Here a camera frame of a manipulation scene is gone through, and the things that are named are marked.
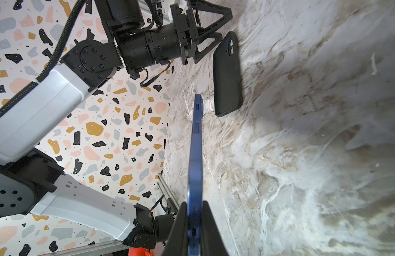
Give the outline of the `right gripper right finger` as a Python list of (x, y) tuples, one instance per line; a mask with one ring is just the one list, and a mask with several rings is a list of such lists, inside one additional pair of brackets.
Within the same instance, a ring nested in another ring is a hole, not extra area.
[(201, 255), (229, 256), (207, 201), (202, 204)]

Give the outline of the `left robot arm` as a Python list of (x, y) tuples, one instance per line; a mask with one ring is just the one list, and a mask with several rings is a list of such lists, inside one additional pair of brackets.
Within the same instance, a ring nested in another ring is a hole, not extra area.
[(203, 100), (195, 95), (187, 201), (175, 214), (154, 216), (140, 204), (116, 201), (72, 176), (36, 145), (78, 105), (125, 68), (138, 79), (143, 68), (169, 66), (172, 59), (198, 63), (221, 42), (219, 29), (231, 9), (188, 1), (171, 5), (173, 22), (163, 25), (154, 1), (145, 27), (137, 1), (97, 1), (108, 41), (92, 38), (64, 47), (85, 1), (73, 7), (49, 63), (41, 74), (0, 108), (0, 218), (52, 215), (108, 233), (128, 247), (155, 248), (166, 256), (225, 256), (227, 250), (203, 195)]

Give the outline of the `black phone case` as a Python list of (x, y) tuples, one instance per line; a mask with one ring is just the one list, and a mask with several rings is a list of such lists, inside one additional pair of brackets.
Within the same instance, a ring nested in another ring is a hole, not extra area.
[(215, 115), (225, 116), (243, 104), (238, 38), (230, 31), (213, 53)]

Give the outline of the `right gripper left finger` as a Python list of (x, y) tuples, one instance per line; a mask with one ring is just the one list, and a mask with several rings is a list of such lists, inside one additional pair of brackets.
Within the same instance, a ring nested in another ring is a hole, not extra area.
[(188, 255), (188, 218), (187, 203), (182, 202), (175, 218), (169, 240), (162, 253), (163, 256), (187, 256)]

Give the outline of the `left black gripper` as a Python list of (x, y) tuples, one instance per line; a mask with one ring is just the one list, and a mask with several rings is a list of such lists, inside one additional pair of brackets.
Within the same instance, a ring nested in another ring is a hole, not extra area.
[[(134, 80), (140, 78), (140, 72), (155, 64), (170, 66), (170, 60), (181, 58), (187, 64), (188, 58), (199, 63), (223, 39), (221, 33), (213, 33), (212, 39), (204, 49), (199, 50), (198, 32), (216, 32), (233, 19), (232, 10), (208, 1), (191, 0), (187, 2), (187, 11), (177, 3), (170, 6), (173, 22), (163, 24), (162, 6), (160, 3), (148, 3), (152, 20), (150, 26), (142, 29), (126, 29), (117, 34), (120, 53), (126, 70)], [(202, 27), (199, 11), (208, 12), (221, 17), (208, 27)]]

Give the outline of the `blue phone black screen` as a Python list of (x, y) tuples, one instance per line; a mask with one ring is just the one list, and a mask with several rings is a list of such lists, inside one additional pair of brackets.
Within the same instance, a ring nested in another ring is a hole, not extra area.
[(200, 94), (196, 94), (193, 105), (187, 192), (187, 252), (189, 256), (198, 256), (201, 252), (200, 244), (203, 195), (202, 118), (203, 99)]

